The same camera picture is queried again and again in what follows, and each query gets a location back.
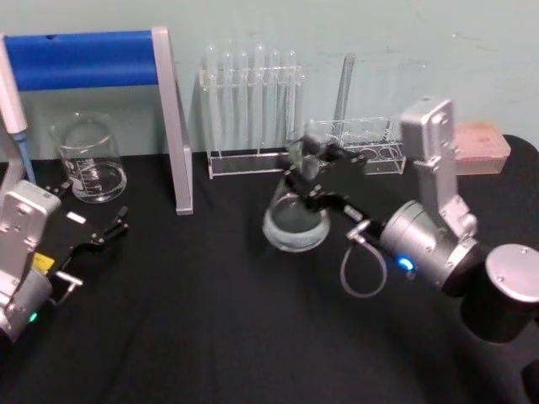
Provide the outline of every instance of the blue led light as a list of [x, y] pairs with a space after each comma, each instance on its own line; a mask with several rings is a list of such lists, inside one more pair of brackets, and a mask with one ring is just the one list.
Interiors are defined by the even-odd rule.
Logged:
[[415, 269], [412, 260], [406, 257], [397, 258], [397, 265], [405, 271], [413, 271]]

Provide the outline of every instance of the cable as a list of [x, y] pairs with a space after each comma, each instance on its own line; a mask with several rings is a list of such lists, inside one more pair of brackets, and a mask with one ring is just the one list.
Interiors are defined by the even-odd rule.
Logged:
[[340, 264], [340, 283], [343, 285], [343, 289], [346, 290], [346, 292], [349, 295], [352, 295], [358, 299], [368, 299], [372, 296], [378, 295], [382, 291], [382, 289], [384, 289], [384, 286], [386, 285], [386, 281], [387, 281], [387, 265], [386, 265], [386, 261], [384, 260], [380, 252], [376, 250], [371, 244], [369, 244], [368, 242], [362, 242], [360, 245], [363, 246], [369, 253], [371, 253], [378, 260], [378, 263], [380, 264], [380, 268], [382, 269], [382, 281], [380, 282], [380, 284], [375, 290], [369, 293], [360, 293], [352, 289], [352, 287], [349, 285], [348, 281], [346, 280], [346, 264], [355, 246], [354, 244], [351, 244], [350, 247], [348, 247], [348, 249], [344, 253], [343, 262]]

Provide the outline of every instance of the glass beaker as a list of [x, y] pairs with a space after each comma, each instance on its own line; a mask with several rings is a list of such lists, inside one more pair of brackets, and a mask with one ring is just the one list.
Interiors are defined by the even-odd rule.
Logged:
[[[300, 168], [302, 175], [313, 179], [318, 173], [320, 161], [302, 150], [298, 141], [289, 150], [291, 160]], [[301, 253], [315, 248], [329, 233], [328, 212], [307, 210], [300, 198], [282, 179], [264, 214], [262, 230], [268, 241], [280, 250]]]
[[73, 112], [51, 127], [72, 192], [83, 202], [107, 202], [127, 185], [115, 132], [114, 121], [99, 112]]

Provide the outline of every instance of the pink box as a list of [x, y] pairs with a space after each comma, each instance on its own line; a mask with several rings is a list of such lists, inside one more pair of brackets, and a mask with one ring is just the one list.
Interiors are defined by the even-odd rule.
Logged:
[[455, 128], [458, 175], [498, 174], [511, 148], [496, 125], [459, 124]]

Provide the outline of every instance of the black table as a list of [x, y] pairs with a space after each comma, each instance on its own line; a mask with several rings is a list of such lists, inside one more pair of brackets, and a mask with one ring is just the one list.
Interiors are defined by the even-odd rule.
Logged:
[[[538, 248], [539, 154], [509, 137], [497, 176], [460, 178], [487, 244]], [[349, 225], [332, 216], [319, 248], [287, 254], [264, 238], [279, 174], [210, 181], [195, 159], [195, 214], [176, 216], [166, 156], [126, 157], [127, 190], [105, 205], [65, 206], [104, 225], [129, 205], [119, 248], [75, 259], [87, 280], [20, 338], [0, 378], [11, 403], [520, 403], [520, 370], [539, 358], [539, 332], [492, 345], [461, 323], [459, 300], [390, 265], [387, 287], [348, 297], [339, 264]], [[35, 164], [40, 183], [57, 162]], [[416, 196], [414, 173], [381, 176]], [[352, 258], [358, 287], [378, 272]]]

